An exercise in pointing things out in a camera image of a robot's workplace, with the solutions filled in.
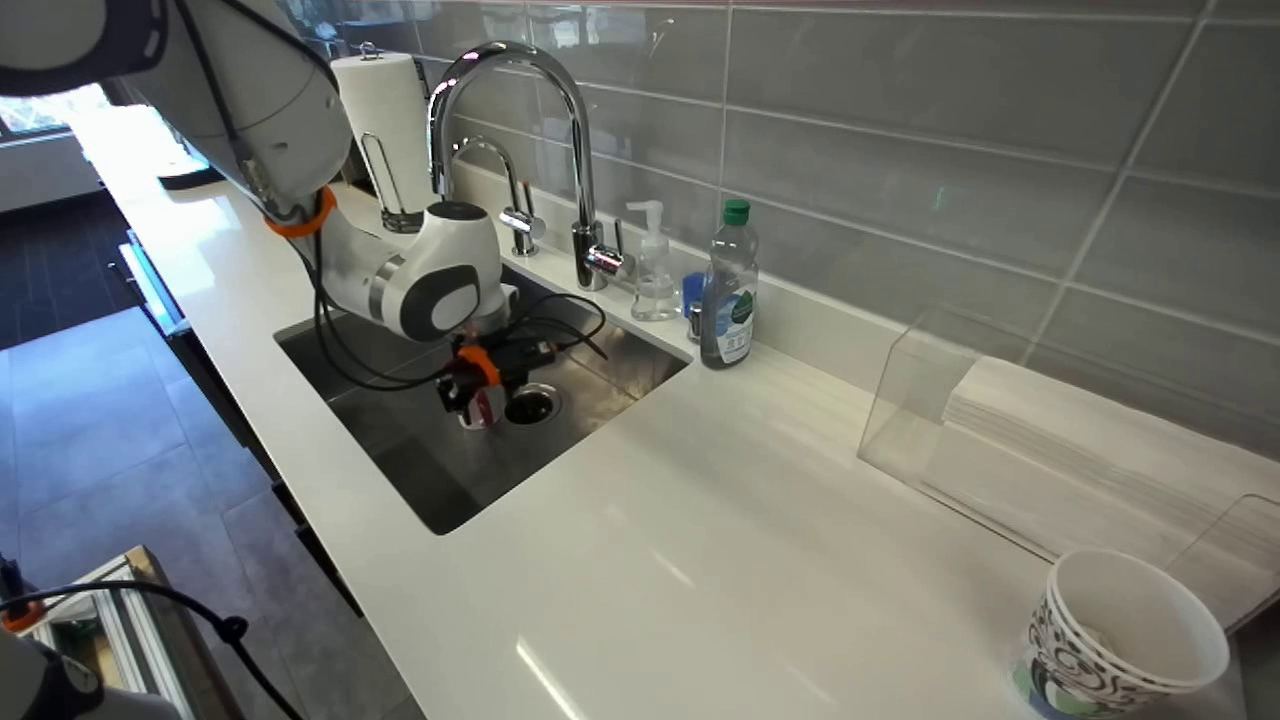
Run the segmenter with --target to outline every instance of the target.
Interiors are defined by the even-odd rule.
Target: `dark floor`
[[[0,348],[129,307],[112,273],[124,218],[83,197],[0,218]]]
[[[16,233],[0,220],[0,252],[28,270],[11,281],[0,266],[0,307],[20,318],[4,320],[9,339],[101,318],[119,301],[106,288],[109,275],[91,275],[101,244],[81,220],[91,220],[97,205],[71,218],[81,244],[65,241],[65,255],[33,241],[53,220],[37,218]],[[147,545],[177,589],[249,618],[249,647],[303,715],[419,715],[368,623],[296,545],[269,474],[141,312],[4,348],[0,555],[20,555],[23,571],[53,589],[132,545]],[[245,715],[276,715],[213,637],[209,647]]]

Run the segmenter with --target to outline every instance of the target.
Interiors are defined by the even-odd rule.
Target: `backsplash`
[[[763,273],[1280,458],[1277,0],[350,0],[341,42],[548,48],[606,212],[701,244],[755,201]],[[561,96],[473,83],[469,131],[570,197]]]

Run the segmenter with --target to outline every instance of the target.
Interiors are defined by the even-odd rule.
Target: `sink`
[[[581,306],[548,306],[548,288],[516,273],[508,273],[504,284],[516,284],[516,307],[536,306],[581,331],[596,326]],[[363,364],[387,378],[427,378],[454,355],[454,339],[417,343],[358,318],[338,318],[333,327]],[[606,348],[609,362],[581,343],[556,364],[534,372],[530,388],[551,397],[551,412],[544,422],[462,430],[462,422],[441,410],[437,383],[371,391],[344,380],[344,372],[338,372],[320,352],[313,326],[276,331],[276,343],[437,538],[469,524],[536,468],[629,412],[642,397],[686,367],[681,355],[609,320],[596,331],[596,348]]]

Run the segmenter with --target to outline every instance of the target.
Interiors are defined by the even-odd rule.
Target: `faucet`
[[[536,51],[530,46],[475,46],[462,51],[445,82],[433,87],[427,99],[427,126],[433,126],[433,187],[448,205],[457,201],[454,181],[454,112],[466,87],[484,73],[499,64],[534,64],[544,82],[561,87],[561,99],[570,103],[570,143],[573,143],[573,187],[578,187],[578,225],[573,225],[573,270],[578,284],[591,288],[589,252],[601,241],[596,225],[596,185],[591,185],[591,128],[589,128],[589,103],[578,82],[564,73],[564,64],[548,51]]]
[[[469,157],[469,152],[489,152],[504,165],[504,175],[508,175],[508,207],[499,212],[499,220],[513,227],[513,252],[516,255],[534,255],[536,252],[536,235],[544,227],[544,220],[536,218],[534,207],[534,193],[530,193],[530,181],[519,185],[516,181],[516,165],[513,165],[513,152],[491,142],[491,137],[462,137],[454,143],[454,157]]]

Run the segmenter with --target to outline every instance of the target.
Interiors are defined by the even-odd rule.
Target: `soap dispenser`
[[[632,318],[646,320],[646,326],[649,320],[669,320],[669,318],[675,318],[675,281],[674,281],[674,270],[669,270],[666,205],[660,201],[636,201],[636,205],[629,205],[629,212],[646,218],[646,233],[629,247],[629,255],[632,255],[632,288],[636,288]]]

